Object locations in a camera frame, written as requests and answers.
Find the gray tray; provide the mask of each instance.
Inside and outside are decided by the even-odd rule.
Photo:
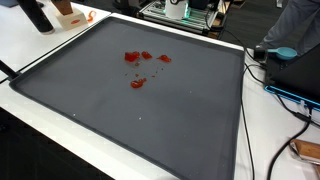
[[[154,58],[135,66],[127,51]],[[243,64],[242,51],[107,18],[10,86],[181,179],[230,180]]]

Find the red stain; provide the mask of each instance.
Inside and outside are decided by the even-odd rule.
[[[164,62],[171,62],[171,59],[167,55],[161,55],[157,59],[164,61]]]
[[[132,81],[130,85],[132,88],[137,89],[137,88],[142,87],[143,83],[146,81],[147,81],[147,79],[143,78],[143,79],[139,79],[138,81]]]
[[[151,59],[151,58],[152,58],[151,54],[149,54],[147,51],[143,51],[141,54],[142,54],[142,57],[143,57],[145,60],[148,60],[148,59]]]
[[[80,22],[80,19],[76,19],[76,20],[72,21],[71,24],[77,24],[78,22]]]
[[[140,53],[137,52],[137,51],[135,51],[135,52],[126,52],[125,56],[124,56],[124,59],[126,61],[129,61],[129,62],[133,62],[133,61],[135,61],[135,60],[137,60],[139,58],[140,58]]]

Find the white tabletop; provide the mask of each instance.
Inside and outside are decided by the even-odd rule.
[[[236,45],[150,22],[118,14],[112,14],[111,16],[230,48],[241,49],[241,47]],[[253,63],[249,59],[246,59],[246,62],[248,64]],[[263,79],[264,74],[262,71],[255,68],[252,68],[252,70],[258,78]],[[10,89],[8,83],[9,82],[6,81],[0,85],[0,94],[4,95],[0,98],[0,106],[3,109],[12,113],[17,118],[80,156],[109,176],[115,179],[174,179],[174,176],[167,171],[14,92]],[[273,95],[265,92],[262,86],[254,81],[248,73],[244,79],[243,101],[255,163],[256,179],[265,180],[267,168],[273,155],[288,138],[300,131],[304,124],[286,112],[278,100]],[[284,101],[290,108],[297,109],[295,103]],[[314,118],[319,120],[320,113],[314,112],[314,114]],[[301,139],[320,143],[319,135],[319,129],[311,126],[308,131],[301,136]],[[276,162],[272,177],[273,179],[317,179],[313,167],[292,159],[287,149]],[[239,124],[234,179],[251,179],[250,159],[242,116],[240,117]]]
[[[0,60],[15,71],[20,70],[61,43],[111,14],[107,11],[73,3],[72,6],[82,11],[86,17],[91,10],[96,11],[97,14],[93,22],[88,23],[88,25],[64,31],[55,17],[57,11],[55,6],[47,0],[40,0],[40,2],[45,4],[42,10],[55,28],[53,34],[42,35],[20,6],[13,8],[0,6]],[[0,72],[0,81],[6,77],[4,73]]]

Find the blue cloth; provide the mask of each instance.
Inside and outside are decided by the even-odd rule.
[[[315,15],[307,31],[296,46],[298,55],[308,52],[320,43],[320,0],[289,0],[276,24],[261,44],[277,48],[300,24]]]

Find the red liquid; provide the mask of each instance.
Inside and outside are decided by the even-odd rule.
[[[142,54],[142,57],[143,57],[145,60],[148,60],[148,59],[151,59],[151,58],[152,58],[151,54],[149,54],[147,51],[143,51],[141,54]]]
[[[147,79],[146,78],[143,78],[143,79],[139,79],[138,81],[132,81],[131,82],[131,87],[132,88],[140,88],[143,86],[143,83],[146,82]]]
[[[139,58],[140,58],[140,53],[137,52],[137,51],[135,51],[135,52],[126,52],[125,53],[125,57],[124,57],[124,59],[126,61],[129,61],[129,62],[133,62],[133,61],[135,61],[135,60],[137,60]]]
[[[162,55],[162,56],[158,57],[157,59],[164,61],[164,62],[171,62],[171,59],[166,55]]]

